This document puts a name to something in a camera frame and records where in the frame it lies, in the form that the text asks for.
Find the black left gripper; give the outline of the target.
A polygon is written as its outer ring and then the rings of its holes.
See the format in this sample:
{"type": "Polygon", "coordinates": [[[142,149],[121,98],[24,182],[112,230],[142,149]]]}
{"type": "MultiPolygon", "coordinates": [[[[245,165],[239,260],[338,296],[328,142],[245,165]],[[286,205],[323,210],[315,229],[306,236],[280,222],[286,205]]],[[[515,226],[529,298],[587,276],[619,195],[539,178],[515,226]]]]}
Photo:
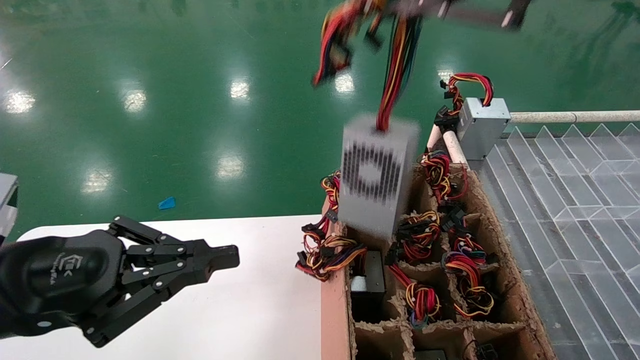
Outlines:
{"type": "Polygon", "coordinates": [[[238,256],[191,256],[121,271],[124,252],[123,242],[105,230],[3,246],[1,337],[80,327],[101,348],[181,290],[240,264],[238,256]]]}

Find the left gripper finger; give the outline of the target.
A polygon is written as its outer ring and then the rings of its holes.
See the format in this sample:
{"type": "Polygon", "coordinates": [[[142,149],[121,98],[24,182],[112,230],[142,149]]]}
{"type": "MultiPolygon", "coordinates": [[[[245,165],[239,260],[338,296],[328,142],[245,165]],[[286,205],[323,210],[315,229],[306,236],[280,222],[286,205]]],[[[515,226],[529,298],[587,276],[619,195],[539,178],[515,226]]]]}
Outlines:
{"type": "Polygon", "coordinates": [[[235,244],[212,247],[204,239],[183,241],[122,215],[109,224],[107,232],[134,243],[126,249],[126,257],[136,267],[189,259],[196,269],[232,269],[240,264],[235,244]]]}

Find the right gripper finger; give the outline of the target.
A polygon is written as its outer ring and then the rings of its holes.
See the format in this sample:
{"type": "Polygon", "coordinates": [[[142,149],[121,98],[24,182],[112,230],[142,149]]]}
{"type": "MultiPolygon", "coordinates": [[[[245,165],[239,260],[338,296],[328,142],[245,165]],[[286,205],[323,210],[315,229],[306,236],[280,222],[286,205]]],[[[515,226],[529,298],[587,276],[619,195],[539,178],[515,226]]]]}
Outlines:
{"type": "Polygon", "coordinates": [[[504,10],[491,10],[466,5],[464,0],[394,0],[392,13],[405,18],[437,18],[478,27],[519,30],[530,4],[530,0],[510,0],[504,10]]]}

